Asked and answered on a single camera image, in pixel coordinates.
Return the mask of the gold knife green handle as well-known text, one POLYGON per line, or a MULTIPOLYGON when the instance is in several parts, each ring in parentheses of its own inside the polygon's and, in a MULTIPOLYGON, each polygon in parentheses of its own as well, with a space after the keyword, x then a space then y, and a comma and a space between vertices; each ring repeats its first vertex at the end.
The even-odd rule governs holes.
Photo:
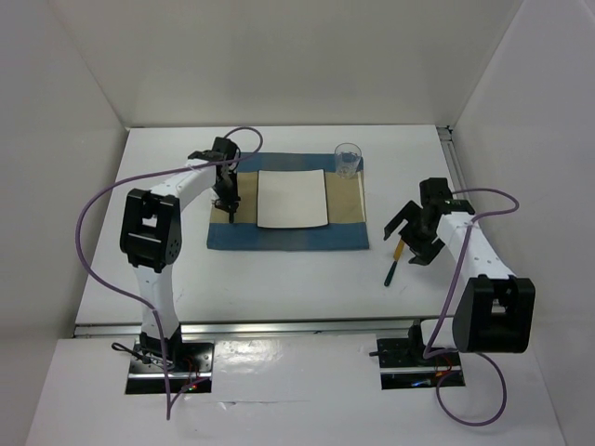
POLYGON ((391 264, 390 269, 387 273, 387 276, 383 282, 385 287, 389 287, 391 285, 391 282, 393 280, 394 274, 395 274, 397 266, 398 266, 398 262, 401 258, 402 253, 403 253, 404 246, 405 246, 405 243, 404 243, 403 239, 401 239, 395 248, 395 251, 393 253, 393 258, 392 258, 392 264, 391 264))

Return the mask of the square white plate dark rim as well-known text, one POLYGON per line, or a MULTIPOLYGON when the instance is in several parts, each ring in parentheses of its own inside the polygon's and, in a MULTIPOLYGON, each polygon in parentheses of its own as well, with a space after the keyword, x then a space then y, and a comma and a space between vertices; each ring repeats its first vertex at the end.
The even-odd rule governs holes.
POLYGON ((324 170, 258 172, 259 228, 312 229, 328 223, 324 170))

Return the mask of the blue beige white cloth placemat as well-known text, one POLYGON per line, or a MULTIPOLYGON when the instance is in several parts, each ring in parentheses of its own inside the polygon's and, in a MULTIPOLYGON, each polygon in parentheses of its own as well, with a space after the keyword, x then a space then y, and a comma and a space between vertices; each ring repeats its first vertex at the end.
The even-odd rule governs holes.
POLYGON ((357 174, 336 174, 330 153, 264 152, 238 167, 240 207, 234 222, 211 209, 206 247, 217 251, 358 251, 369 248, 364 200, 364 163, 357 174), (329 223, 319 228, 264 229, 257 225, 258 172, 323 170, 329 223))

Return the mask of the clear plastic cup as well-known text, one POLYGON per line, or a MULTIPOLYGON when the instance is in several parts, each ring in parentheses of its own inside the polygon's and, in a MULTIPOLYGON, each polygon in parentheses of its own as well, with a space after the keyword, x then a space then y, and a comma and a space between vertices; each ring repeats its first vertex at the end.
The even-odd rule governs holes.
POLYGON ((337 175, 349 179, 357 173, 362 159, 362 151, 356 144, 344 142, 336 146, 334 157, 337 175))

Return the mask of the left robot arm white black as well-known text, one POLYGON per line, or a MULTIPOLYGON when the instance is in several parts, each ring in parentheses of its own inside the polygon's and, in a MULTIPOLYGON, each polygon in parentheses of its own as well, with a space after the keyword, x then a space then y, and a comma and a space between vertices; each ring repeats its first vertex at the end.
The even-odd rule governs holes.
POLYGON ((140 346, 164 371, 176 369, 183 360, 172 279, 181 252, 182 211, 203 192, 212 191, 214 206, 232 223, 241 201, 235 162, 240 155, 236 143, 217 137, 210 150, 189 156, 187 171, 126 196, 120 249, 133 267, 140 297, 151 304, 142 310, 140 346))

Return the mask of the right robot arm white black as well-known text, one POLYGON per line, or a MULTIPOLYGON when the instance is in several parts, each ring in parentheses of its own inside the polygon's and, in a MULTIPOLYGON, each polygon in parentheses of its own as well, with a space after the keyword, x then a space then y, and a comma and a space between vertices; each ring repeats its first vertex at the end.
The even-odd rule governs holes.
POLYGON ((386 238, 399 234, 412 255, 411 265, 426 267, 442 251, 456 262, 430 333, 405 343, 407 357, 416 364, 443 354, 517 354, 528 347, 536 288, 503 262, 480 225, 488 217, 516 212, 520 203, 504 191, 493 193, 510 206, 479 213, 463 191, 450 189, 446 178, 430 177, 419 184, 419 200, 406 203, 384 228, 386 238))

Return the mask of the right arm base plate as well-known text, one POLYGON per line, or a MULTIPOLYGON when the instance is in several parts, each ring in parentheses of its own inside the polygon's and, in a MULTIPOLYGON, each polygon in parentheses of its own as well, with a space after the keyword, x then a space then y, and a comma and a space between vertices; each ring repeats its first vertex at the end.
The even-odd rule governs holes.
POLYGON ((368 356, 377 360, 381 388, 433 388, 442 379, 444 387, 466 385, 461 359, 457 353, 425 359, 424 348, 419 320, 413 322, 406 334, 379 338, 368 356))

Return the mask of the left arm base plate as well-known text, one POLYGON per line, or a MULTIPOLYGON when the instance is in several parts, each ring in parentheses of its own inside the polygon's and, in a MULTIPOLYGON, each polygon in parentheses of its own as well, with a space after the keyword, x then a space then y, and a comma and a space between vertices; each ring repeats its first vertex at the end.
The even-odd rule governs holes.
POLYGON ((182 345, 181 353, 172 361, 144 352, 136 342, 132 348, 113 342, 111 348, 126 353, 130 362, 126 379, 126 395, 165 394, 164 365, 169 376, 171 394, 181 391, 192 394, 210 393, 215 344, 191 342, 182 345))

